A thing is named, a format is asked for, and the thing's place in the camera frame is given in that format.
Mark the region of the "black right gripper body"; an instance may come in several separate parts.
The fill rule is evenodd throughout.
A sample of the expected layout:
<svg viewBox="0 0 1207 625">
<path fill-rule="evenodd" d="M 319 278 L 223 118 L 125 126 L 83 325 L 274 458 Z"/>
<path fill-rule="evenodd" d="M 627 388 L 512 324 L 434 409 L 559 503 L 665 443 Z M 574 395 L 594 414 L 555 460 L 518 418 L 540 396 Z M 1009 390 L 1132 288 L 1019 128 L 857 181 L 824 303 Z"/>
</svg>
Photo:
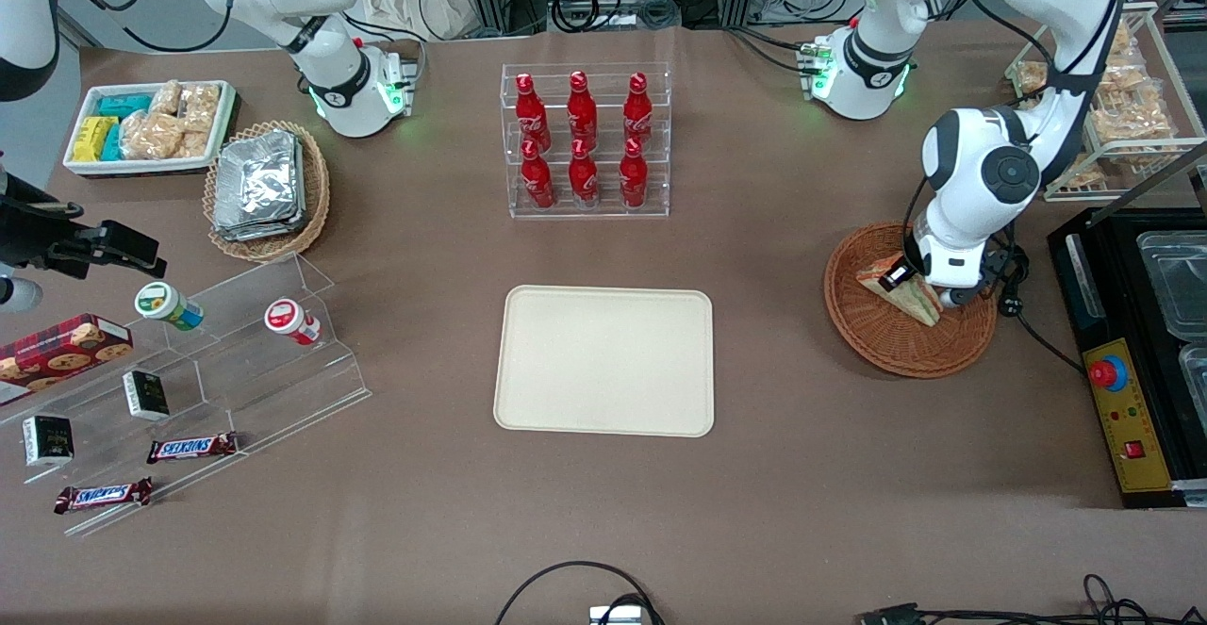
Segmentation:
<svg viewBox="0 0 1207 625">
<path fill-rule="evenodd" d="M 1 174 L 1 259 L 14 269 L 59 271 L 83 280 L 95 246 L 78 238 L 84 208 L 62 203 L 11 173 Z"/>
</svg>

